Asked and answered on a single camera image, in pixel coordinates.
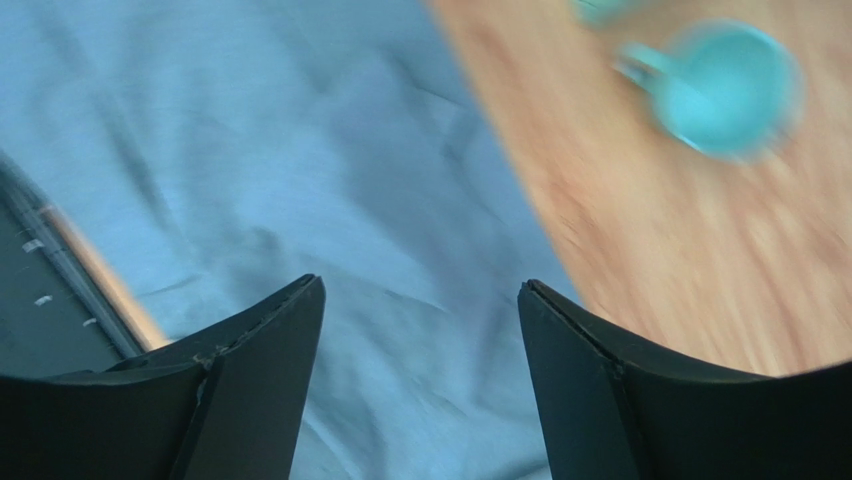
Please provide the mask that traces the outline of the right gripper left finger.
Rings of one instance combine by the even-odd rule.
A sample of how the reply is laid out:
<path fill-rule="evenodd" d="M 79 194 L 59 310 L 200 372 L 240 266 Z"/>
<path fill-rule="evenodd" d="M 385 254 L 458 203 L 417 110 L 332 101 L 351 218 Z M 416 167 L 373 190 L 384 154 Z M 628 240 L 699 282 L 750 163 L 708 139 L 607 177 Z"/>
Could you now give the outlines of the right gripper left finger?
<path fill-rule="evenodd" d="M 1 379 L 5 479 L 286 479 L 323 323 L 305 275 L 102 372 Z"/>

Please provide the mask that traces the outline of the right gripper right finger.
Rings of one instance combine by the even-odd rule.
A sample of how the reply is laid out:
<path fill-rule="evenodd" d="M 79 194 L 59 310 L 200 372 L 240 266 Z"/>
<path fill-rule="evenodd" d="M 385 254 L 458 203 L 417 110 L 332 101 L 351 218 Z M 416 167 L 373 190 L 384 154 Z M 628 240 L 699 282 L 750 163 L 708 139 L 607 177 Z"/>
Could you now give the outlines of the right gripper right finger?
<path fill-rule="evenodd" d="M 537 280 L 517 298 L 556 479 L 847 479 L 849 363 L 768 377 L 678 353 Z"/>

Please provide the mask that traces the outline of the grey long sleeve shirt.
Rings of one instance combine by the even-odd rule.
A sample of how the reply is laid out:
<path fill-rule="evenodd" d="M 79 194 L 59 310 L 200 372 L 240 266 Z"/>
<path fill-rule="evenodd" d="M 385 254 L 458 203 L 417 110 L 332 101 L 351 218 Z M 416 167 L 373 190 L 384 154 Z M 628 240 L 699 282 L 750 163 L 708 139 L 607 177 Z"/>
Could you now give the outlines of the grey long sleeve shirt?
<path fill-rule="evenodd" d="M 547 479 L 572 287 L 417 1 L 5 1 L 1 148 L 181 339 L 320 276 L 294 479 Z"/>

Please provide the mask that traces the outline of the teal cup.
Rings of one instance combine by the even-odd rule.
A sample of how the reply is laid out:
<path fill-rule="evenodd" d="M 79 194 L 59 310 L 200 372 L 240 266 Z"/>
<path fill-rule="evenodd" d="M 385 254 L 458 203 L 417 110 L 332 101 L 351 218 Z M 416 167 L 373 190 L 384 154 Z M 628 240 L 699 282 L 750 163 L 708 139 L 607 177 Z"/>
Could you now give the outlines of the teal cup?
<path fill-rule="evenodd" d="M 626 43 L 614 67 L 647 93 L 666 134 L 726 162 L 747 162 L 779 143 L 803 103 L 794 55 L 741 21 L 698 22 L 663 50 Z"/>

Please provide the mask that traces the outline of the aluminium frame rail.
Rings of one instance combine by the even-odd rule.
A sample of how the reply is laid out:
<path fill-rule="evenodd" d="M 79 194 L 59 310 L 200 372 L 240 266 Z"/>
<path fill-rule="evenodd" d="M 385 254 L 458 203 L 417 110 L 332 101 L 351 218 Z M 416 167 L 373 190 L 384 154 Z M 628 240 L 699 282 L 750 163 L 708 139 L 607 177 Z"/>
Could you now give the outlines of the aluminium frame rail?
<path fill-rule="evenodd" d="M 49 218 L 47 200 L 6 153 L 1 154 L 1 199 L 29 236 L 41 243 L 36 250 L 46 257 L 55 276 L 70 288 L 72 297 L 96 320 L 119 355 L 126 359 L 143 354 L 143 343 L 86 269 L 82 257 L 72 250 L 58 222 Z"/>

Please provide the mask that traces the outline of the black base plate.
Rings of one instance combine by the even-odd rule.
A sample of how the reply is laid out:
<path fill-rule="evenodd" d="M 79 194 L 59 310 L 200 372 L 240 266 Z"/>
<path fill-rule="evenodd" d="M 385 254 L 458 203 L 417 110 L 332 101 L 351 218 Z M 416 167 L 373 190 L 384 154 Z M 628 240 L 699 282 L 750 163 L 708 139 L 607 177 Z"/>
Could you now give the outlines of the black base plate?
<path fill-rule="evenodd" d="M 1 373 L 41 378 L 102 371 L 121 359 L 40 242 L 3 206 Z"/>

